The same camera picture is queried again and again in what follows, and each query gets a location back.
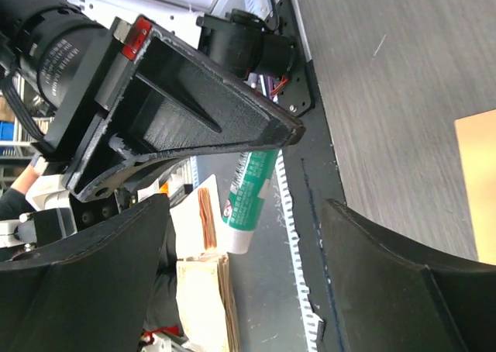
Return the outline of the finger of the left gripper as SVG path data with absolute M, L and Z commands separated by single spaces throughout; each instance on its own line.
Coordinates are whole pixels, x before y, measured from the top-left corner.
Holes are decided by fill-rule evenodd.
M 76 105 L 65 187 L 81 202 L 144 188 L 187 157 L 280 149 L 300 119 L 155 22 L 96 34 L 64 105 Z

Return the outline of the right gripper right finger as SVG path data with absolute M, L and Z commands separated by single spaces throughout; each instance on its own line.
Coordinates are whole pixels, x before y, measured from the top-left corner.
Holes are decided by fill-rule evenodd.
M 324 256 L 348 351 L 493 351 L 495 268 L 433 249 L 335 200 Z

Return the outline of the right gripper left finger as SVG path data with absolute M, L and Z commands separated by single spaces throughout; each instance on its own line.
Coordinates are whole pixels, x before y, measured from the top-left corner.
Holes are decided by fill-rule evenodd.
M 134 351 L 169 215 L 153 195 L 1 265 L 3 351 Z

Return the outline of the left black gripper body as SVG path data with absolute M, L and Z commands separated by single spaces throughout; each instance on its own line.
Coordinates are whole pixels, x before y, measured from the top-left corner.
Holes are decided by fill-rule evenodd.
M 128 84 L 123 45 L 67 0 L 1 0 L 1 90 L 49 160 L 121 160 L 127 127 L 117 116 Z M 20 74 L 58 112 L 42 134 L 13 88 Z

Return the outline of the orange paper envelope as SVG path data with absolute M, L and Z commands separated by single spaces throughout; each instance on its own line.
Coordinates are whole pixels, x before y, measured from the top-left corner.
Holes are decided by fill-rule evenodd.
M 479 261 L 495 263 L 495 111 L 455 121 Z

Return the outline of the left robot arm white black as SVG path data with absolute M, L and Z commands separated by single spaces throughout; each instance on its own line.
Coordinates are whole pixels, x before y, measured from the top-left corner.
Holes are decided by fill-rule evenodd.
M 298 50 L 254 16 L 201 16 L 198 47 L 146 16 L 104 27 L 66 0 L 1 0 L 1 90 L 63 186 L 91 202 L 188 157 L 279 149 L 301 120 L 250 88 Z

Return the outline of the green white glue stick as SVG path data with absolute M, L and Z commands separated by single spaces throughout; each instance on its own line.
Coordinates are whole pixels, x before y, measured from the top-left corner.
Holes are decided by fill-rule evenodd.
M 225 251 L 245 254 L 249 250 L 274 173 L 277 155 L 276 150 L 243 152 L 239 155 L 228 198 L 222 210 Z

